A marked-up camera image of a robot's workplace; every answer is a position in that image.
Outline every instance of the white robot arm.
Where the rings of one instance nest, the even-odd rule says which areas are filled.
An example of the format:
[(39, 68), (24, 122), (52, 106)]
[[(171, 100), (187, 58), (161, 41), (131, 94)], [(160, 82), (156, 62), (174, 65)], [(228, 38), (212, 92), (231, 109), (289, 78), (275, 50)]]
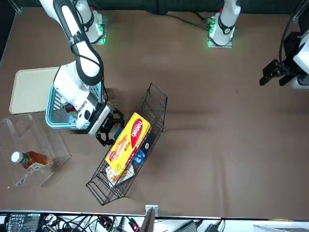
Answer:
[[(309, 0), (303, 0), (284, 30), (279, 60), (274, 59), (263, 69), (260, 85), (263, 86), (274, 77), (280, 77), (279, 85), (284, 86), (291, 82), (292, 88), (309, 89)], [(289, 25), (297, 16), (300, 32), (292, 31), (285, 37)], [(282, 59), (282, 49), (285, 51), (285, 60)]]
[(209, 38), (216, 46), (226, 46), (233, 37), (235, 23), (240, 14), (238, 0), (224, 0), (222, 13), (216, 13), (215, 27)]
[[(123, 125), (124, 121), (123, 115), (117, 109), (111, 112), (107, 100), (99, 102), (89, 90), (89, 86), (98, 83), (101, 83), (101, 89), (104, 89), (103, 62), (88, 38), (94, 40), (98, 35), (92, 29), (95, 28), (94, 15), (85, 0), (77, 2), (40, 0), (40, 2), (47, 14), (62, 26), (71, 52), (75, 55), (74, 62), (59, 67), (54, 79), (54, 88), (78, 111), (77, 128), (80, 129), (90, 122), (86, 132), (95, 135), (103, 145), (110, 145), (113, 140), (109, 139), (108, 133), (114, 124)], [(115, 120), (113, 113), (118, 114), (120, 119)], [(100, 140), (100, 132), (106, 133), (106, 141)]]

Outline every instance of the blue plastic basket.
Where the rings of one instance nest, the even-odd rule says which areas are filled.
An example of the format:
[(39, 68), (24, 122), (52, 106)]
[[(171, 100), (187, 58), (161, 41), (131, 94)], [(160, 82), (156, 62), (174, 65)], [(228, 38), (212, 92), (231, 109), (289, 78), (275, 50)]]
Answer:
[[(102, 101), (101, 83), (96, 86), (90, 86), (90, 91), (96, 95), (99, 102)], [(48, 98), (48, 105), (45, 113), (45, 121), (47, 125), (54, 129), (69, 129), (71, 131), (78, 130), (76, 120), (69, 121), (68, 113), (60, 103), (61, 95), (57, 93), (54, 86), (51, 87)], [(80, 130), (87, 129), (89, 123), (86, 123)]]

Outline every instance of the acrylic container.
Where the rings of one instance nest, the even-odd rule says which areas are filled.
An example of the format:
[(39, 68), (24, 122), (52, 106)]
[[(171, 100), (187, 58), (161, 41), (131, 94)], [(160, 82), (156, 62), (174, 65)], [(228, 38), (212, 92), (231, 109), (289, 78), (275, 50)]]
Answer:
[[(0, 178), (6, 188), (42, 186), (70, 158), (59, 131), (46, 125), (44, 113), (3, 119), (0, 122), (0, 149)], [(30, 171), (20, 163), (12, 162), (15, 151), (46, 155), (50, 163)]]

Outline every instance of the brown table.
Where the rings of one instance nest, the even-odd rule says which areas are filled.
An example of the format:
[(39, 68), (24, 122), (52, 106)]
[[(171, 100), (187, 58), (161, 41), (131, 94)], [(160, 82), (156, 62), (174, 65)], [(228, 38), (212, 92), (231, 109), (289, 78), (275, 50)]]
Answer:
[[(62, 132), (71, 160), (40, 189), (1, 191), (2, 209), (309, 219), (309, 91), (258, 81), (278, 52), (287, 15), (241, 15), (234, 48), (207, 48), (206, 32), (141, 11), (108, 15), (95, 45), (105, 84), (129, 112), (154, 82), (169, 97), (167, 131), (128, 197), (101, 207), (85, 184), (107, 148)], [(199, 20), (192, 13), (179, 16)], [(73, 60), (61, 27), (41, 8), (15, 19), (0, 66), (2, 118), (15, 73)]]

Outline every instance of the yellow box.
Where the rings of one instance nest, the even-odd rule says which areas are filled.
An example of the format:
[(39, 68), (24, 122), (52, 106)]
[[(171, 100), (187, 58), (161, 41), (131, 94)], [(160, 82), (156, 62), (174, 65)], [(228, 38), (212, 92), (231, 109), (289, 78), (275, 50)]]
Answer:
[(139, 114), (132, 115), (105, 158), (117, 175), (124, 171), (150, 127)]

